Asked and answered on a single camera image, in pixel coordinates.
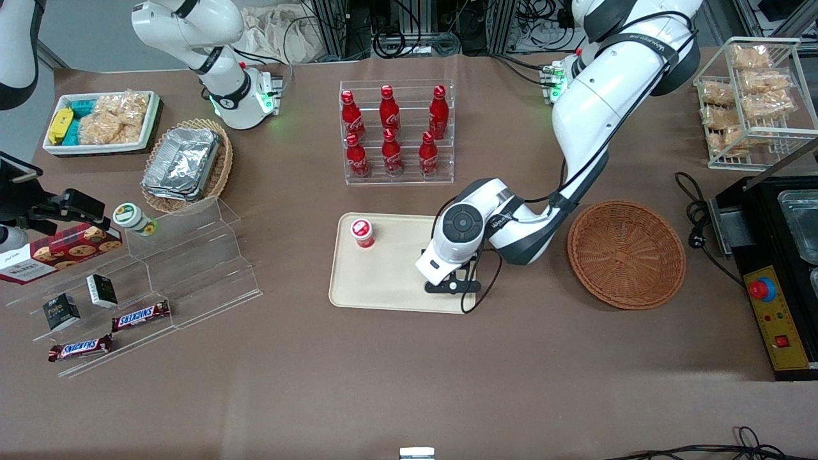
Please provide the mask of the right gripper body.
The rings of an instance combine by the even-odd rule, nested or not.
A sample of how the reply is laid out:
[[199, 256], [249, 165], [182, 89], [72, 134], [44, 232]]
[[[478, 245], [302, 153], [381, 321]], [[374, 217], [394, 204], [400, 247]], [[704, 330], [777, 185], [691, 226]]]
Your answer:
[[1, 251], [28, 244], [27, 230], [36, 229], [31, 212], [49, 198], [39, 183], [43, 169], [1, 152]]

